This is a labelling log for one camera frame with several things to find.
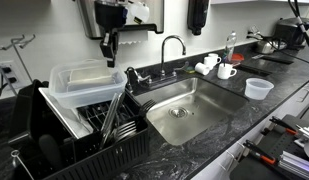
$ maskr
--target faucet handle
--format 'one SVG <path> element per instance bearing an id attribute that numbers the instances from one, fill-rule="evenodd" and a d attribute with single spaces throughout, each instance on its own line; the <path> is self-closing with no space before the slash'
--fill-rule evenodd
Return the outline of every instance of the faucet handle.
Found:
<path id="1" fill-rule="evenodd" d="M 188 61 L 185 62 L 184 66 L 181 68 L 173 68 L 173 76 L 176 76 L 176 71 L 182 71 L 182 70 L 186 70 L 187 67 L 190 65 L 190 63 Z"/>

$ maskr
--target sink basin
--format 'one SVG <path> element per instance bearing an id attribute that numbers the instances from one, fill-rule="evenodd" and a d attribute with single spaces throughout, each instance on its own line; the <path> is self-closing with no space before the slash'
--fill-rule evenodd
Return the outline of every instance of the sink basin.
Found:
<path id="1" fill-rule="evenodd" d="M 186 79 L 135 99 L 140 104 L 149 99 L 157 102 L 147 113 L 147 119 L 172 145 L 185 143 L 248 102 L 199 78 Z"/>

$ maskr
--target backsplash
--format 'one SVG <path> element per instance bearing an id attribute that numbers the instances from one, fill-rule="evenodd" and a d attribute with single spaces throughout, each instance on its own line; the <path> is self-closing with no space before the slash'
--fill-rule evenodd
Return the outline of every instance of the backsplash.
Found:
<path id="1" fill-rule="evenodd" d="M 186 23 L 188 1 L 165 0 L 163 34 L 149 32 L 146 42 L 119 46 L 117 60 L 122 69 L 159 63 L 161 43 L 168 35 L 181 36 L 187 46 L 186 56 L 193 56 L 224 48 L 232 30 L 237 32 L 237 44 L 246 44 L 252 42 L 245 38 L 249 26 L 256 25 L 264 35 L 270 35 L 279 18 L 293 17 L 288 4 L 282 2 L 211 5 L 202 35 L 193 36 Z M 306 17 L 309 7 L 302 6 L 300 10 Z M 0 46 L 21 34 L 37 36 L 20 53 L 31 76 L 42 81 L 49 80 L 51 68 L 57 64 L 103 59 L 99 41 L 85 37 L 77 4 L 70 0 L 0 0 Z M 165 51 L 166 61 L 183 57 L 181 46 L 174 40 L 166 44 Z M 0 52 L 0 61 L 9 60 L 20 64 L 12 49 Z"/>

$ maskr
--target white cup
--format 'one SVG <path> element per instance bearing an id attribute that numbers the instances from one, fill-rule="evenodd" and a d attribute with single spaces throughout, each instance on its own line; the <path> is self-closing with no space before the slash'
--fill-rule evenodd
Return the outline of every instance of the white cup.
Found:
<path id="1" fill-rule="evenodd" d="M 213 69 L 216 64 L 221 62 L 221 60 L 222 59 L 218 56 L 209 56 L 204 58 L 204 64 L 210 69 Z"/>
<path id="2" fill-rule="evenodd" d="M 216 53 L 209 53 L 208 57 L 218 57 L 218 54 L 216 54 Z"/>
<path id="3" fill-rule="evenodd" d="M 195 66 L 195 71 L 205 76 L 210 72 L 210 68 L 208 68 L 205 64 L 197 63 Z"/>
<path id="4" fill-rule="evenodd" d="M 236 69 L 233 69 L 233 66 L 231 64 L 220 64 L 218 66 L 218 72 L 217 72 L 217 77 L 220 79 L 228 79 L 232 76 L 235 76 L 237 73 Z"/>

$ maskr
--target plastic container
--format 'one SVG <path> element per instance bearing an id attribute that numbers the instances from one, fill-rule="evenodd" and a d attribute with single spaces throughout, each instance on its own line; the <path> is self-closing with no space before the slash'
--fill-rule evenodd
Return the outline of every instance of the plastic container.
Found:
<path id="1" fill-rule="evenodd" d="M 50 75 L 49 93 L 67 109 L 109 101 L 123 92 L 126 75 L 106 61 L 84 61 L 58 65 Z"/>
<path id="2" fill-rule="evenodd" d="M 249 78 L 246 80 L 245 95 L 251 99 L 263 100 L 274 85 L 269 81 Z"/>

